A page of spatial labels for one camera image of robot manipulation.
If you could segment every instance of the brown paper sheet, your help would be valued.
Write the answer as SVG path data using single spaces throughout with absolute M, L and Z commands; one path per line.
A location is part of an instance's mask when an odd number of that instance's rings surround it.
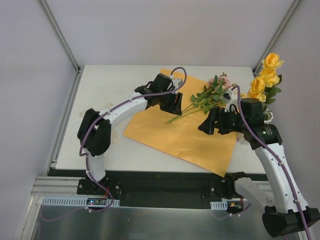
M 171 70 L 162 69 L 161 73 L 169 76 Z M 184 79 L 184 74 L 175 72 L 174 77 Z M 182 110 L 191 103 L 191 95 L 202 92 L 205 84 L 195 77 L 187 77 L 186 84 L 180 90 L 183 93 Z M 206 135 L 199 131 L 198 126 L 207 117 L 202 111 L 165 124 L 174 116 L 161 111 L 159 106 L 150 107 L 133 116 L 124 135 L 223 177 L 232 157 L 237 134 L 220 135 L 215 131 L 214 135 Z

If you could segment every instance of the white enclosure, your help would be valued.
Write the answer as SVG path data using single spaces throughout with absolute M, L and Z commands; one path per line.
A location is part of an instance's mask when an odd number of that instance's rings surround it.
M 39 4 L 46 1 L 53 14 L 51 21 Z M 113 64 L 253 69 L 293 2 L 298 1 L 3 1 L 0 238 L 17 239 L 34 180 L 44 175 L 52 160 L 51 150 L 75 81 L 75 67 Z M 285 60 L 279 70 L 283 92 L 271 106 L 274 123 L 292 174 L 314 208 L 320 208 L 319 13 L 319 0 L 303 0 L 271 48 Z M 64 47 L 53 31 L 53 19 L 58 24 L 56 33 L 61 30 L 62 42 L 67 43 L 62 44 Z M 318 238 L 319 225 L 312 228 Z
M 293 0 L 48 0 L 86 64 L 254 68 Z
M 0 4 L 0 239 L 17 239 L 75 71 L 35 0 Z

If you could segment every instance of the green leaf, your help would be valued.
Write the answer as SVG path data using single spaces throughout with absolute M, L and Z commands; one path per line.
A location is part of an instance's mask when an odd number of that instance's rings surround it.
M 272 87 L 266 87 L 266 88 L 264 89 L 264 91 L 265 91 L 266 93 L 269 93 L 269 92 L 271 91 L 271 89 L 272 89 Z
M 270 98 L 274 97 L 276 94 L 277 94 L 277 91 L 275 90 L 275 88 L 271 87 L 270 90 L 266 94 L 266 98 L 270 99 Z
M 272 104 L 276 99 L 274 98 L 268 98 L 266 101 L 265 101 L 265 104 Z
M 196 99 L 196 96 L 195 96 L 195 95 L 192 95 L 190 100 L 191 100 L 192 103 L 194 103 L 194 102 L 197 100 L 197 99 Z
M 218 90 L 216 91 L 217 94 L 222 93 L 222 85 L 219 86 Z
M 219 95 L 214 95 L 214 96 L 213 96 L 213 100 L 219 101 L 220 99 L 221 99 L 221 98 L 220 98 Z
M 275 84 L 274 86 L 278 86 L 280 83 L 282 83 L 282 75 L 280 74 L 280 75 L 278 75 L 278 77 L 279 77 L 279 82 L 277 84 Z
M 275 90 L 276 93 L 281 93 L 282 90 L 276 86 L 273 87 L 273 89 Z
M 219 85 L 219 83 L 214 82 L 214 83 L 212 83 L 211 88 L 214 89 L 214 88 L 215 88 L 216 86 L 218 86 L 218 85 Z
M 222 102 L 223 104 L 225 104 L 225 103 L 227 102 L 227 100 L 226 100 L 224 97 L 222 97 L 222 98 L 221 98 L 221 102 Z

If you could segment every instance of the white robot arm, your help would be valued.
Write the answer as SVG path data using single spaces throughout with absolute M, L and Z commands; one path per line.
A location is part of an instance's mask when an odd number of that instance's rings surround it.
M 81 143 L 80 154 L 83 148 L 87 155 L 86 174 L 91 181 L 99 182 L 106 175 L 104 154 L 111 144 L 111 129 L 133 114 L 155 105 L 159 105 L 162 111 L 181 115 L 183 94 L 175 91 L 183 84 L 182 79 L 160 73 L 154 81 L 136 88 L 130 97 L 113 108 L 86 111 L 77 137 Z
M 245 173 L 233 176 L 230 188 L 244 196 L 262 214 L 263 224 L 272 237 L 300 232 L 306 226 L 309 228 L 320 219 L 319 211 L 310 208 L 302 196 L 286 161 L 277 128 L 264 123 L 263 104 L 256 98 L 240 101 L 231 89 L 225 91 L 224 97 L 226 108 L 212 108 L 198 129 L 209 135 L 214 134 L 215 128 L 222 135 L 243 133 L 262 163 L 274 198 L 259 189 Z

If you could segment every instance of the white table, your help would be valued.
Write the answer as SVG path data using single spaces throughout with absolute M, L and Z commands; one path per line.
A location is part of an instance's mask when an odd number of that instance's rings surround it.
M 80 141 L 77 132 L 84 112 L 90 108 L 96 111 L 110 107 L 127 98 L 136 87 L 153 81 L 167 65 L 86 65 L 75 97 L 74 105 L 66 128 L 56 169 L 85 170 L 85 159 L 79 156 Z M 250 67 L 230 66 L 183 66 L 188 75 L 208 81 L 222 72 L 228 74 L 231 83 L 237 83 L 246 93 L 253 79 Z M 208 173 L 202 167 L 170 156 L 144 144 L 123 136 L 130 119 L 115 127 L 113 143 L 105 154 L 105 169 L 114 171 L 189 172 Z M 250 146 L 235 144 L 227 172 L 244 171 L 264 174 L 258 157 Z

